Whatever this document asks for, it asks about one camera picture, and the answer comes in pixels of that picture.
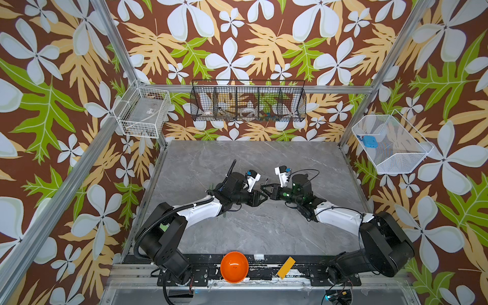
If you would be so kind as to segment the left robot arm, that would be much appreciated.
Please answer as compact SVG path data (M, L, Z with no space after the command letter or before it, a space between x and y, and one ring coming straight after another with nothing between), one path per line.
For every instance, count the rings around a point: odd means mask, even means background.
M143 223L134 238L133 255L164 270L171 280L185 284L192 267L178 249L186 229L206 219L229 212L234 205L257 207L268 197L254 189L261 175L228 172L221 183L209 189L204 198L181 206L160 203Z

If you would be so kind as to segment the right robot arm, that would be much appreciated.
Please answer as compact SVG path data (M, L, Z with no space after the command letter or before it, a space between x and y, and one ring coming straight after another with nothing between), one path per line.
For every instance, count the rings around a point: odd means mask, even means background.
M394 277L414 257L412 241L390 213L366 213L337 206L314 194L306 174L293 175L291 187L280 182L263 184L260 189L271 200L294 204L308 221L338 227L357 237L358 250L342 252L327 263L331 283L343 283L369 271Z

